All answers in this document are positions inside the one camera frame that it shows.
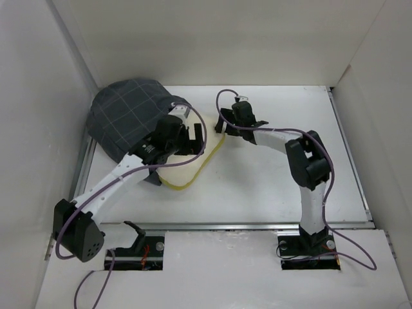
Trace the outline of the dark grey checked pillowcase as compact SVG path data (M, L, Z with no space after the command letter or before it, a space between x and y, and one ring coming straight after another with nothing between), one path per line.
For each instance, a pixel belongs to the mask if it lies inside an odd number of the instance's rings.
M134 78L102 88L86 120L88 135L112 161L119 163L141 139L155 130L172 103L187 102L154 79Z

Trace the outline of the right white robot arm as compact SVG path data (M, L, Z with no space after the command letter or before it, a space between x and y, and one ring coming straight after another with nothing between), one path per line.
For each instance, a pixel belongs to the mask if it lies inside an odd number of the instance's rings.
M264 146L286 155L293 180L301 193L299 248L314 253L328 235L323 220L323 199L332 170L330 157L316 131L271 129L257 121L247 101L235 102L230 109L218 108L215 131L240 136L247 142Z

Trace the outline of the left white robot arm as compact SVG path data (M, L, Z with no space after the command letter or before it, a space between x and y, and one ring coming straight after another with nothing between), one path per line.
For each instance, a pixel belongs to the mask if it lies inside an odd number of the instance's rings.
M59 259L77 258L85 263L104 246L107 236L99 229L105 213L129 190L157 169L170 167L172 155L203 154L207 142L204 120L194 124L195 138L190 139L185 120L175 115L163 116L154 131L140 139L116 167L90 191L72 201L60 200L53 210L52 236Z

